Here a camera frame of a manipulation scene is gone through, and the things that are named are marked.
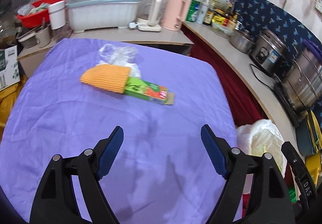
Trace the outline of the black induction cooker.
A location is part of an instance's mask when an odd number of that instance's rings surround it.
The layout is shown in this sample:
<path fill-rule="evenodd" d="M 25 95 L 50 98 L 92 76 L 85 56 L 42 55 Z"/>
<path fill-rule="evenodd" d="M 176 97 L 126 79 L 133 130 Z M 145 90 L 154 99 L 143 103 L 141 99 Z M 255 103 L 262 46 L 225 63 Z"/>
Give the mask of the black induction cooker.
<path fill-rule="evenodd" d="M 279 103 L 283 107 L 286 112 L 290 122 L 295 128 L 298 128 L 300 122 L 302 122 L 303 118 L 301 118 L 301 111 L 295 111 L 294 107 L 290 104 L 289 100 L 286 98 L 283 93 L 281 83 L 276 83 L 273 86 L 273 93 L 278 99 Z"/>

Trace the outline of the cardboard box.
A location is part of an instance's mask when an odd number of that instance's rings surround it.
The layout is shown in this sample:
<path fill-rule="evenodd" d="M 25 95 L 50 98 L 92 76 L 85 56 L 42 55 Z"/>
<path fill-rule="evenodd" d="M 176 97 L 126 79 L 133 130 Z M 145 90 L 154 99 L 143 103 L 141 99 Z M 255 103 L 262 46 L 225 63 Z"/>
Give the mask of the cardboard box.
<path fill-rule="evenodd" d="M 17 45 L 1 49 L 0 56 L 0 90 L 20 81 Z"/>

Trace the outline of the green wasabi box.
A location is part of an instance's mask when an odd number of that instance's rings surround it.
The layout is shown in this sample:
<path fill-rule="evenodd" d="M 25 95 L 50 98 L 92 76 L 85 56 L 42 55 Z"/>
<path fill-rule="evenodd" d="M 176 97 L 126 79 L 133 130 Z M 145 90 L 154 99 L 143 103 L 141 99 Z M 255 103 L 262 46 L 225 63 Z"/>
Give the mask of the green wasabi box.
<path fill-rule="evenodd" d="M 161 105 L 173 105 L 175 94 L 168 88 L 138 78 L 129 77 L 124 94 Z"/>

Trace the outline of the small steel pot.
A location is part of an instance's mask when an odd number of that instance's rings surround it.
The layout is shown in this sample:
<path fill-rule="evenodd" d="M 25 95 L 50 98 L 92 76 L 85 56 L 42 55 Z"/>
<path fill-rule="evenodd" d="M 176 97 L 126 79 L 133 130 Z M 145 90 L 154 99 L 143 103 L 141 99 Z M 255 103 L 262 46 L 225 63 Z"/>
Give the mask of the small steel pot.
<path fill-rule="evenodd" d="M 237 29 L 231 33 L 229 43 L 238 51 L 245 54 L 249 54 L 255 45 L 255 42 L 250 36 L 249 31 Z"/>

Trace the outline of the purple cloth on pot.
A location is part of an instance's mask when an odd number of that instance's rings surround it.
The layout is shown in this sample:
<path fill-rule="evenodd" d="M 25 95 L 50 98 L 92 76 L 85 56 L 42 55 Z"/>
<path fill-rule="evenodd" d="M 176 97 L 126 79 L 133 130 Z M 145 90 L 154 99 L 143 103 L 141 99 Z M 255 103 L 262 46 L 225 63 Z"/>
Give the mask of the purple cloth on pot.
<path fill-rule="evenodd" d="M 315 43 L 310 40 L 303 40 L 302 45 L 303 51 L 311 52 L 317 60 L 319 60 L 320 62 L 322 61 L 321 49 L 319 49 L 319 47 Z"/>

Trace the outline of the dark soy sauce bottle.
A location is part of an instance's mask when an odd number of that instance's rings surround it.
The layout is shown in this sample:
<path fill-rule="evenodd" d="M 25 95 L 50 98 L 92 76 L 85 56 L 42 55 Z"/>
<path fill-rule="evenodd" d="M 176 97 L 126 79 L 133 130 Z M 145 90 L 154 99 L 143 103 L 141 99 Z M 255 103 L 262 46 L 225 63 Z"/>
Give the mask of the dark soy sauce bottle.
<path fill-rule="evenodd" d="M 214 14 L 215 14 L 215 1 L 211 0 L 209 3 L 208 10 L 205 14 L 203 24 L 204 25 L 211 25 L 211 21 L 212 21 Z"/>

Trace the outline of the green tin can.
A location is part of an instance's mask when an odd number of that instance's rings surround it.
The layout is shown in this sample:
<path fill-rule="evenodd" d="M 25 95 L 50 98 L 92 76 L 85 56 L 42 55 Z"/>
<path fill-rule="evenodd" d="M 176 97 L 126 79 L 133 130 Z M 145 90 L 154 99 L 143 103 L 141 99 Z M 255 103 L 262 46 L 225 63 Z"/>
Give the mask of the green tin can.
<path fill-rule="evenodd" d="M 199 14 L 200 3 L 201 3 L 200 0 L 191 0 L 191 4 L 186 17 L 187 22 L 196 21 Z"/>

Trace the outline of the clear food container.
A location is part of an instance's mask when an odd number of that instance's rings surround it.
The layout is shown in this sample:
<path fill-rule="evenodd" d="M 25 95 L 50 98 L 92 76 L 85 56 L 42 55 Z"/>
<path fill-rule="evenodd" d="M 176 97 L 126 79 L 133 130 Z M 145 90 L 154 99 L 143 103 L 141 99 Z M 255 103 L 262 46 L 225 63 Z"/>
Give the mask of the clear food container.
<path fill-rule="evenodd" d="M 211 24 L 212 27 L 212 31 L 214 31 L 217 35 L 221 36 L 221 37 L 229 37 L 232 34 L 232 30 L 230 30 L 229 28 L 217 24 L 215 22 L 212 22 Z"/>

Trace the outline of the white cup container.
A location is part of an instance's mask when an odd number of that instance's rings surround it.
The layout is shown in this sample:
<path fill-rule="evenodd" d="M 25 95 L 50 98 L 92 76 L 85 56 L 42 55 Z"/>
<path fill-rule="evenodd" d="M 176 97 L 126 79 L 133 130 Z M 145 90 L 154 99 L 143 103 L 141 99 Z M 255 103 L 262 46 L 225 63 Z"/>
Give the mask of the white cup container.
<path fill-rule="evenodd" d="M 66 24 L 64 0 L 49 5 L 47 9 L 52 30 L 59 29 Z"/>

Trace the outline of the pink electric kettle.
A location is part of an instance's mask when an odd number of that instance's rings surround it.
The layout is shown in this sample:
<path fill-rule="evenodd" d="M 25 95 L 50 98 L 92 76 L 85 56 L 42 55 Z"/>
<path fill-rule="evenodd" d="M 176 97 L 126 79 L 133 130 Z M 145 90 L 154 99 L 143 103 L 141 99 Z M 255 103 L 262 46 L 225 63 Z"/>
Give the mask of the pink electric kettle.
<path fill-rule="evenodd" d="M 161 26 L 171 31 L 179 31 L 186 20 L 191 0 L 167 0 Z"/>

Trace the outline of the orange foam net sleeve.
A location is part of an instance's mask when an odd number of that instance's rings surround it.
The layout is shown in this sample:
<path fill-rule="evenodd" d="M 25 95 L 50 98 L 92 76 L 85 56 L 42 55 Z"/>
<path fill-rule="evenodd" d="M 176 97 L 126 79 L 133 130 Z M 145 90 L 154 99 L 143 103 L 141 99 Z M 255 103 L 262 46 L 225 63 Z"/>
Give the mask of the orange foam net sleeve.
<path fill-rule="evenodd" d="M 101 64 L 85 71 L 80 81 L 98 89 L 123 94 L 131 68 Z"/>

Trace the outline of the large steel steamer pot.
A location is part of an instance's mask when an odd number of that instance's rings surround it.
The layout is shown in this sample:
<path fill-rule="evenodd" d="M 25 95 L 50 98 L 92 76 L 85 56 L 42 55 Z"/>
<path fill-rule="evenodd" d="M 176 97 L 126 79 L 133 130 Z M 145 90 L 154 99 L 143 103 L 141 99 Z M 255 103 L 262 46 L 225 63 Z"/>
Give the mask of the large steel steamer pot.
<path fill-rule="evenodd" d="M 321 62 L 307 47 L 292 61 L 281 86 L 296 112 L 309 109 L 321 100 Z"/>

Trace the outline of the grey dish rack box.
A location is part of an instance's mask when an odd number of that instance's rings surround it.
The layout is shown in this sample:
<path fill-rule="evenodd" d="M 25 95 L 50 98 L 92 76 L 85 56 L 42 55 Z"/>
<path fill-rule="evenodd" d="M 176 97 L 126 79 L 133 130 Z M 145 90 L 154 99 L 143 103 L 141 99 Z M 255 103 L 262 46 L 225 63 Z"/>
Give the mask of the grey dish rack box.
<path fill-rule="evenodd" d="M 141 0 L 68 0 L 69 26 L 75 33 L 100 28 L 128 28 Z"/>

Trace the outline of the blue patterned cloth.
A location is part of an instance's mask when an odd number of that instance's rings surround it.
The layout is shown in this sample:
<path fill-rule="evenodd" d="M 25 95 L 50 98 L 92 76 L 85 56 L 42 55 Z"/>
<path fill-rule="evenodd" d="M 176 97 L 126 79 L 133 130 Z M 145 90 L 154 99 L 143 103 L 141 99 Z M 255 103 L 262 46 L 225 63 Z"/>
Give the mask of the blue patterned cloth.
<path fill-rule="evenodd" d="M 303 40 L 310 40 L 321 49 L 321 42 L 304 24 L 272 2 L 267 0 L 236 0 L 234 11 L 238 15 L 241 29 L 249 31 L 255 43 L 258 39 L 259 32 L 262 29 L 269 29 L 286 44 L 286 59 L 278 64 L 277 70 L 270 76 L 276 78 L 276 83 L 282 83 L 285 79 L 291 69 L 292 61 L 303 50 Z M 321 100 L 315 102 L 314 105 L 320 107 Z"/>

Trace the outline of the red plastic basin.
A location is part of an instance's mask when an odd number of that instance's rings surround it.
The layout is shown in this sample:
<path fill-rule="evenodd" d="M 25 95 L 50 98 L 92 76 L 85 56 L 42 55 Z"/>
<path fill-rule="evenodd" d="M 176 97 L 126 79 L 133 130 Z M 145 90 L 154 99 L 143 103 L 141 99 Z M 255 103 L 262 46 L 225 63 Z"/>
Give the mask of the red plastic basin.
<path fill-rule="evenodd" d="M 54 4 L 59 1 L 62 0 L 37 0 L 32 2 L 32 5 L 34 7 L 39 7 L 42 3 Z M 17 18 L 20 20 L 23 27 L 35 28 L 42 24 L 43 18 L 45 19 L 45 23 L 49 21 L 49 12 L 48 9 L 43 9 L 27 16 L 17 15 Z"/>

